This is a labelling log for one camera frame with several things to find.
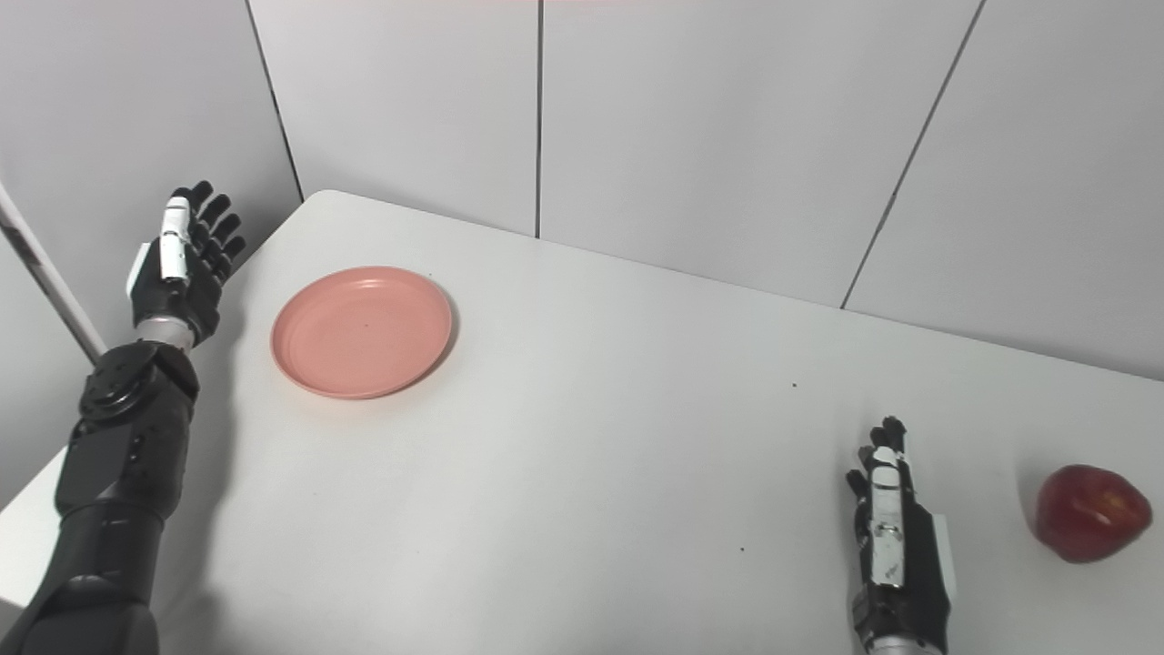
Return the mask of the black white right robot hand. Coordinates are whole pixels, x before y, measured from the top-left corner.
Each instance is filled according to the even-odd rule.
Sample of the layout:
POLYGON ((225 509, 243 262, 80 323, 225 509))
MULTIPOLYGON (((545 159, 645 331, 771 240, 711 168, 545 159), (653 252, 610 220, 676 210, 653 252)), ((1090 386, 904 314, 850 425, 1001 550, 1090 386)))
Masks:
POLYGON ((947 519, 918 501, 904 423, 885 417, 847 472, 859 579, 851 601, 865 654, 947 654, 956 592, 947 519))

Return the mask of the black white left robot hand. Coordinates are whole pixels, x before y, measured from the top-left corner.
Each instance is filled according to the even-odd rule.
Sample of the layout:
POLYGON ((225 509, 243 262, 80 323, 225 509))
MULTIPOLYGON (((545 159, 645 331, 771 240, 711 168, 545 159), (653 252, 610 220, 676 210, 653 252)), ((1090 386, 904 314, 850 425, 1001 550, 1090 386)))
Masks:
POLYGON ((232 199, 198 181, 166 199, 157 237, 139 248, 125 283, 132 323, 178 323, 186 349, 212 337, 220 323, 222 287, 246 249, 232 199))

